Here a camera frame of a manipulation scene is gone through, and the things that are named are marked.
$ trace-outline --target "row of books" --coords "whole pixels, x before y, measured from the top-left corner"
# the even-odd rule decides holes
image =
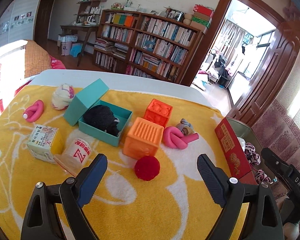
[[[161,40],[149,34],[139,33],[135,42],[135,46],[146,49],[161,57],[170,59],[171,61],[183,64],[188,54],[187,49],[183,49],[168,41]]]
[[[168,38],[185,46],[189,46],[195,36],[192,30],[150,17],[144,17],[141,30]]]
[[[97,51],[96,63],[105,69],[115,72],[117,60],[107,54]]]
[[[151,76],[151,75],[147,74],[146,72],[144,72],[136,67],[133,67],[131,65],[127,66],[126,75],[156,79],[154,76]]]
[[[136,27],[138,17],[133,16],[130,13],[107,13],[106,23],[114,23],[119,25],[124,25],[127,27]]]
[[[96,43],[94,46],[98,49],[102,49],[104,51],[112,51],[112,48],[114,47],[114,42],[113,41],[107,41],[102,38],[96,39]]]
[[[110,38],[117,41],[129,43],[132,37],[133,30],[128,30],[120,27],[104,25],[102,29],[102,37]]]
[[[141,65],[159,74],[160,76],[171,80],[172,82],[175,81],[179,73],[178,67],[163,60],[157,59],[156,57],[148,55],[144,52],[141,52],[137,49],[132,50],[129,61]]]
[[[127,56],[127,53],[128,53],[128,49],[129,47],[128,46],[125,46],[121,43],[115,43],[114,44],[114,47],[112,49],[112,54],[114,56],[117,56],[119,58],[122,58],[122,59],[125,59],[126,56]]]

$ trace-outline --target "blue gripper pad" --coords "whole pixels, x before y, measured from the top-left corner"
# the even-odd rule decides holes
[[[76,177],[77,181],[81,183],[79,187],[79,197],[77,199],[80,208],[90,202],[107,167],[107,157],[103,154],[98,154],[92,163],[82,169]]]
[[[198,171],[206,184],[213,201],[224,208],[226,205],[225,185],[223,185],[217,177],[218,169],[210,161],[206,154],[201,154],[197,159]]]

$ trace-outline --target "red gift box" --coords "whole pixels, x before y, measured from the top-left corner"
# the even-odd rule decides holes
[[[242,183],[257,185],[250,164],[227,118],[222,119],[215,132],[228,162],[231,176]]]
[[[213,16],[213,10],[210,9],[210,8],[207,8],[203,5],[200,5],[200,4],[196,4],[194,7],[193,7],[193,11],[194,12],[199,12],[199,13],[202,13],[204,15],[207,15],[209,17],[212,18]]]

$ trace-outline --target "white and yellow box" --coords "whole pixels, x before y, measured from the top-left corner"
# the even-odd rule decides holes
[[[37,124],[29,136],[27,146],[33,157],[57,164],[53,156],[62,154],[63,141],[58,128]]]

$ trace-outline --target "teal box lid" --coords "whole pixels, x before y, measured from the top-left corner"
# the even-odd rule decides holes
[[[108,90],[108,86],[99,78],[74,96],[63,117],[74,126]]]

